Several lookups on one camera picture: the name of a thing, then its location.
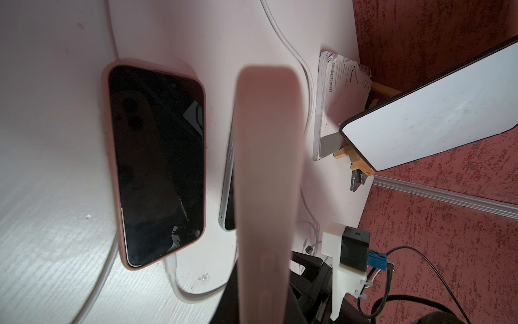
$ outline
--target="cable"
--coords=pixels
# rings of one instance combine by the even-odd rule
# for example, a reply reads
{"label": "cable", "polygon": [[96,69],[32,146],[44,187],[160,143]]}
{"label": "cable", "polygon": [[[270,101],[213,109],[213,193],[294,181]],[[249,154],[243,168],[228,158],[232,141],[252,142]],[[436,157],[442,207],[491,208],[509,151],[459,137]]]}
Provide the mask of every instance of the cable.
{"label": "cable", "polygon": [[[369,274],[367,275],[367,281],[369,281],[369,280],[371,279],[371,277],[372,277],[372,275],[374,274],[374,272],[376,272],[376,275],[377,275],[377,274],[379,273],[379,269],[378,269],[378,268],[373,267],[373,268],[370,270]],[[363,291],[365,290],[365,288],[367,288],[367,285],[364,285],[364,286],[363,286],[363,288],[362,288],[362,290],[359,292],[359,294],[362,294],[362,293],[363,293]]]}
{"label": "cable", "polygon": [[311,71],[309,70],[308,65],[306,64],[306,61],[299,55],[299,53],[291,46],[290,42],[284,37],[281,30],[279,29],[279,26],[277,26],[277,23],[275,22],[274,17],[271,14],[270,8],[268,7],[268,4],[266,3],[266,0],[260,0],[261,5],[263,5],[264,12],[266,14],[266,17],[268,17],[268,20],[270,21],[271,26],[274,28],[275,33],[281,40],[281,42],[286,46],[288,51],[297,59],[297,61],[302,66],[302,69],[304,70],[304,74],[306,75],[306,80],[308,81],[308,95],[309,95],[309,108],[308,108],[308,118],[306,119],[306,126],[304,127],[304,138],[306,137],[306,134],[309,130],[309,124],[311,121],[311,116],[313,115],[314,107],[315,107],[315,96],[314,96],[314,83],[313,83],[313,76],[311,75]]}
{"label": "cable", "polygon": [[[117,52],[117,45],[115,43],[115,37],[113,36],[113,28],[111,26],[111,17],[110,17],[110,7],[108,4],[108,0],[97,0],[97,10],[99,14],[99,23],[102,25],[102,29],[105,31],[103,33],[103,41],[105,43],[105,48],[108,56],[113,60],[119,59],[119,53]],[[111,244],[110,252],[108,253],[108,257],[104,263],[104,266],[97,278],[97,282],[90,292],[87,300],[84,302],[83,307],[76,315],[76,317],[72,320],[71,324],[81,324],[90,310],[92,306],[97,301],[97,297],[110,274],[111,268],[115,263],[115,259],[117,258],[117,252],[119,251],[119,241],[117,237],[117,233],[115,233],[115,237],[113,238],[113,242]]]}
{"label": "cable", "polygon": [[[369,273],[369,277],[367,278],[367,280],[370,278],[370,275],[372,274],[372,271],[374,269],[375,268],[372,268],[371,273]],[[387,272],[387,282],[385,284],[385,294],[383,295],[383,297],[381,299],[381,304],[379,305],[379,307],[376,309],[376,311],[374,313],[372,313],[370,315],[364,314],[363,311],[362,311],[362,306],[360,305],[360,302],[361,302],[362,298],[358,297],[358,299],[356,300],[356,305],[358,306],[358,312],[360,313],[360,315],[362,315],[365,318],[373,319],[376,316],[381,314],[381,311],[385,307],[385,303],[387,301],[387,298],[389,297],[390,285],[392,283],[392,272],[393,272],[393,270],[394,270],[393,265],[391,263],[389,263],[387,265],[387,271],[386,271]]]}
{"label": "cable", "polygon": [[180,287],[178,287],[178,284],[176,282],[176,253],[169,258],[164,259],[164,265],[165,270],[167,272],[167,276],[169,277],[169,283],[171,284],[171,288],[175,296],[184,303],[187,304],[196,304],[203,301],[206,301],[215,295],[219,294],[220,292],[223,292],[226,287],[226,283],[222,284],[221,286],[214,288],[210,291],[203,292],[203,293],[191,293],[186,292],[182,290]]}
{"label": "cable", "polygon": [[115,263],[115,259],[117,258],[117,252],[119,251],[119,240],[117,238],[117,234],[115,234],[115,237],[113,238],[113,243],[111,243],[110,252],[108,253],[108,257],[106,258],[106,261],[104,262],[103,269],[101,270],[99,274],[99,278],[97,278],[97,282],[95,283],[94,288],[92,289],[92,292],[87,298],[87,301],[85,301],[83,307],[77,314],[77,316],[74,318],[74,320],[71,322],[71,324],[81,324],[83,323],[84,319],[92,309],[92,306],[94,305],[95,301],[97,300],[97,297],[99,297],[100,291],[103,289],[103,286],[106,282],[106,279],[108,278],[108,275],[110,274],[111,268],[113,264]]}
{"label": "cable", "polygon": [[455,304],[457,305],[458,309],[461,311],[462,315],[464,316],[464,318],[466,319],[466,321],[468,322],[468,324],[471,324],[471,322],[469,321],[469,318],[468,318],[468,315],[466,315],[466,312],[464,312],[464,310],[462,309],[462,306],[461,304],[459,304],[457,298],[455,298],[455,295],[453,294],[452,290],[450,289],[450,287],[448,287],[448,285],[446,284],[446,281],[444,281],[444,279],[442,278],[442,276],[440,275],[439,271],[437,271],[437,269],[434,267],[434,265],[430,262],[430,260],[428,260],[426,258],[426,256],[424,256],[424,254],[422,254],[421,252],[419,252],[418,250],[414,249],[413,247],[411,246],[406,246],[406,245],[403,245],[403,246],[398,246],[398,247],[395,247],[393,249],[390,249],[386,254],[387,256],[389,256],[389,254],[391,254],[392,252],[395,252],[397,250],[401,250],[401,249],[408,249],[408,250],[412,250],[416,253],[418,253],[421,257],[423,257],[423,259],[428,262],[428,264],[431,266],[431,268],[434,270],[435,274],[439,277],[439,279],[442,281],[442,284],[446,287],[446,290],[450,293],[450,296],[452,297],[453,301],[455,302]]}
{"label": "cable", "polygon": [[[382,299],[383,298],[380,298],[380,299],[376,300],[376,302],[372,306],[371,312],[374,312],[376,310],[376,308],[378,308],[378,306],[380,305]],[[393,301],[393,300],[404,300],[404,301],[410,301],[410,302],[414,302],[414,303],[420,303],[420,304],[423,304],[423,305],[426,305],[426,306],[437,308],[438,310],[440,310],[442,312],[445,312],[445,313],[448,313],[448,314],[451,314],[451,315],[457,317],[455,315],[455,313],[453,313],[451,311],[451,309],[449,309],[448,307],[444,306],[443,304],[439,304],[438,302],[434,302],[433,300],[429,300],[429,299],[425,299],[425,298],[421,298],[421,297],[410,296],[410,295],[389,295],[389,297],[386,299],[387,302],[390,302],[390,301]],[[376,319],[375,318],[371,319],[370,323],[371,324],[376,324]]]}
{"label": "cable", "polygon": [[310,225],[311,228],[313,229],[313,233],[315,235],[315,242],[318,240],[319,233],[318,233],[318,230],[316,229],[316,226],[312,222],[307,221],[307,220],[299,220],[299,221],[297,221],[297,223],[305,223],[305,224]]}
{"label": "cable", "polygon": [[316,248],[316,246],[320,243],[322,243],[322,241],[317,241],[315,244],[311,245],[311,248]]}
{"label": "cable", "polygon": [[374,270],[376,270],[376,272],[374,273],[374,276],[372,277],[372,279],[370,279],[371,282],[374,282],[374,279],[376,278],[376,276],[381,272],[381,269],[374,268]]}
{"label": "cable", "polygon": [[[300,191],[300,197],[302,198],[302,203],[304,204],[304,207],[306,208],[306,210],[307,210],[309,216],[311,217],[311,219],[313,219],[313,222],[314,222],[314,225],[315,225],[315,228],[316,228],[315,242],[318,242],[318,239],[320,238],[320,224],[316,220],[315,216],[313,215],[313,213],[311,212],[311,210],[308,207],[308,203],[306,202],[306,198],[304,197],[304,193],[302,192],[302,187],[300,187],[299,189],[300,189],[299,190]],[[317,249],[318,249],[318,247],[314,250],[314,254],[313,255],[316,255]]]}

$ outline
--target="white screen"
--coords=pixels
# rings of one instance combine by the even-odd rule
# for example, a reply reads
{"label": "white screen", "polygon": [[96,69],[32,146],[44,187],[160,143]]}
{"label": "white screen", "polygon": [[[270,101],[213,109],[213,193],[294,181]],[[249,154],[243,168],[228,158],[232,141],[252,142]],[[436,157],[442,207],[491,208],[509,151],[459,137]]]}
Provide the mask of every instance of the white screen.
{"label": "white screen", "polygon": [[518,43],[344,126],[381,171],[505,132],[518,124]]}

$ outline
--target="barcode label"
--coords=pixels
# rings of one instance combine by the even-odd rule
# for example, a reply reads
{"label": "barcode label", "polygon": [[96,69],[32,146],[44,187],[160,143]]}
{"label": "barcode label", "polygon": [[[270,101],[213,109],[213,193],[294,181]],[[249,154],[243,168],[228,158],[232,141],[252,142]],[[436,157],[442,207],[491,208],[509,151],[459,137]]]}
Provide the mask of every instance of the barcode label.
{"label": "barcode label", "polygon": [[333,77],[335,75],[335,63],[331,65],[331,74],[329,75],[329,92],[333,91]]}

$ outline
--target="black phone screen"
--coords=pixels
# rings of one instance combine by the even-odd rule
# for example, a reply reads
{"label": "black phone screen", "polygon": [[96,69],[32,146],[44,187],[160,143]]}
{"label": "black phone screen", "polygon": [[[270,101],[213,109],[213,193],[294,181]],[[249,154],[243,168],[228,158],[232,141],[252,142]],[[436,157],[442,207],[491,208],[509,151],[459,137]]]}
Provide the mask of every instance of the black phone screen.
{"label": "black phone screen", "polygon": [[138,267],[203,232],[203,89],[127,65],[108,85],[126,254]]}
{"label": "black phone screen", "polygon": [[227,231],[236,229],[236,218],[234,216],[234,176],[230,180],[230,189],[228,192],[228,204],[225,215],[225,229]]}

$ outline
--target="red textured wall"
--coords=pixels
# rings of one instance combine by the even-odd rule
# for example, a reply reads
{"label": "red textured wall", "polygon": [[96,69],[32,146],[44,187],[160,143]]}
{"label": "red textured wall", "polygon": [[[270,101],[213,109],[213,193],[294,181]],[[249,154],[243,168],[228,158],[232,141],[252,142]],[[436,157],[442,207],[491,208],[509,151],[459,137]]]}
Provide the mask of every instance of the red textured wall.
{"label": "red textured wall", "polygon": [[[362,64],[374,81],[408,90],[518,34],[518,1],[353,0]],[[518,204],[518,129],[379,175]],[[518,323],[518,221],[373,187],[360,228],[373,249],[401,244],[427,254],[473,323]],[[460,313],[420,257],[398,251],[392,293]],[[382,294],[380,280],[369,297]],[[379,323],[410,323],[433,311],[391,302]]]}
{"label": "red textured wall", "polygon": [[[359,228],[371,233],[376,251],[410,245],[434,264],[473,324],[518,323],[518,221],[373,186]],[[399,250],[391,294],[428,298],[462,315],[430,266],[416,253]],[[379,274],[362,310],[370,314],[383,296]],[[355,305],[355,300],[347,298]],[[390,302],[377,323],[408,324],[434,312],[412,302]]]}

